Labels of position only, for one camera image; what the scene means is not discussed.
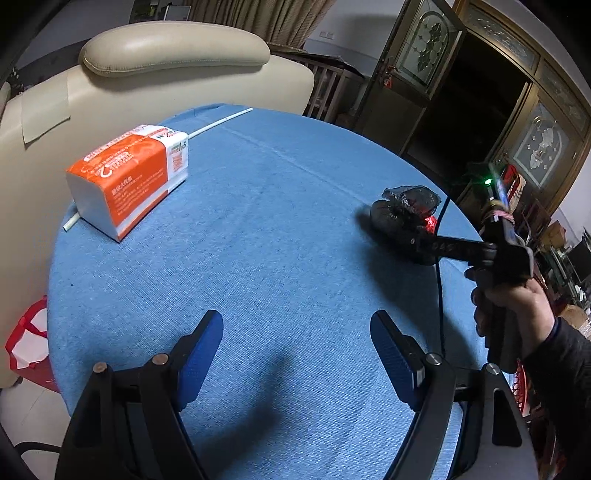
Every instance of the bolt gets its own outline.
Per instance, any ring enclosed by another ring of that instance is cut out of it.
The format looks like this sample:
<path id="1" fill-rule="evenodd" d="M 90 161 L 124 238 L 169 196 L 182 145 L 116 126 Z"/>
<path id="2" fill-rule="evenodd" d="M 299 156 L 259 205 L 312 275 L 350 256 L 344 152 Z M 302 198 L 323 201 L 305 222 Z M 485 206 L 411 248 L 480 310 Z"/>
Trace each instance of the bolt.
<path id="1" fill-rule="evenodd" d="M 168 362 L 168 355 L 166 353 L 157 353 L 152 357 L 152 363 L 154 365 L 164 365 Z"/>
<path id="2" fill-rule="evenodd" d="M 425 360 L 427 360 L 427 363 L 431 364 L 431 365 L 441 365 L 441 357 L 439 355 L 437 355 L 436 353 L 428 353 L 425 356 Z"/>
<path id="3" fill-rule="evenodd" d="M 95 374 L 101 374 L 102 372 L 104 372 L 105 370 L 107 370 L 107 364 L 105 362 L 97 362 L 94 364 L 94 366 L 92 367 L 92 371 Z"/>
<path id="4" fill-rule="evenodd" d="M 501 369 L 495 364 L 486 364 L 485 368 L 486 371 L 489 372 L 491 375 L 498 375 L 501 373 Z"/>

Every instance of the floral glass pattern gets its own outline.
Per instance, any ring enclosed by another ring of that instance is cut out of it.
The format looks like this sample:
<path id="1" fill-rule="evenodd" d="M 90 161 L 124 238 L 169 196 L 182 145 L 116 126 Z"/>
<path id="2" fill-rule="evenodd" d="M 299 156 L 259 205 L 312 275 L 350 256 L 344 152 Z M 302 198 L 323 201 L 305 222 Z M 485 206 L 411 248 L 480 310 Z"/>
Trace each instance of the floral glass pattern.
<path id="1" fill-rule="evenodd" d="M 537 64 L 538 54 L 534 50 L 508 32 L 499 22 L 473 5 L 468 8 L 467 24 L 493 43 L 500 45 L 503 50 L 515 57 L 529 70 L 533 70 Z"/>
<path id="2" fill-rule="evenodd" d="M 538 101 L 511 158 L 538 188 L 543 188 L 564 158 L 570 139 L 548 109 Z"/>
<path id="3" fill-rule="evenodd" d="M 457 28 L 430 0 L 418 7 L 395 68 L 400 75 L 426 93 Z"/>
<path id="4" fill-rule="evenodd" d="M 589 126 L 589 115 L 574 96 L 572 90 L 567 87 L 558 73 L 547 63 L 542 66 L 540 80 L 579 133 L 585 135 Z"/>

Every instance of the person's arm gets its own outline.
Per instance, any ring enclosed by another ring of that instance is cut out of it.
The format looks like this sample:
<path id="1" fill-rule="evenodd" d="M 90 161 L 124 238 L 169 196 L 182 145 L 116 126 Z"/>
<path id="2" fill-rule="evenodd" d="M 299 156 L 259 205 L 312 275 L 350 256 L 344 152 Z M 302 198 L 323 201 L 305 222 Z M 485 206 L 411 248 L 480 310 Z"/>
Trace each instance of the person's arm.
<path id="1" fill-rule="evenodd" d="M 474 270 L 468 270 L 466 276 L 478 280 Z M 569 456 L 591 425 L 591 342 L 563 319 L 554 318 L 544 291 L 535 280 L 524 286 L 474 289 L 474 318 L 481 336 L 487 334 L 490 325 L 490 319 L 479 308 L 484 297 L 515 312 L 525 370 L 556 427 L 561 447 Z"/>

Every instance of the leather sofa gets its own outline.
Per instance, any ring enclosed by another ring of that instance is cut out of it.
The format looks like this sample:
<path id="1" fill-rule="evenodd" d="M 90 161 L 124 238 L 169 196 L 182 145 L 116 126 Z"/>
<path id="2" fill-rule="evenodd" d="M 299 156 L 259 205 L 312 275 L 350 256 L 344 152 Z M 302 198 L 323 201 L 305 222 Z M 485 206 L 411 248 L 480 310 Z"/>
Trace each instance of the leather sofa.
<path id="1" fill-rule="evenodd" d="M 314 76 L 221 25 L 146 22 L 101 33 L 79 65 L 6 102 L 0 89 L 0 343 L 47 291 L 70 202 L 64 170 L 140 124 L 210 103 L 302 114 Z M 0 349 L 0 388 L 16 376 Z"/>

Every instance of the orange packaging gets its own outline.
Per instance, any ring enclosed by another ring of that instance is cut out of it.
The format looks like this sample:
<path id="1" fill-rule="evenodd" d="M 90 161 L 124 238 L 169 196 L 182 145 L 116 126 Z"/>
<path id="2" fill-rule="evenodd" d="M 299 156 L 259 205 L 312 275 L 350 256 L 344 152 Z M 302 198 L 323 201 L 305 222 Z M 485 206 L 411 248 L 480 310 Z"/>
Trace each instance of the orange packaging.
<path id="1" fill-rule="evenodd" d="M 80 216 L 112 239 L 125 235 L 187 178 L 187 134 L 140 125 L 66 170 Z"/>

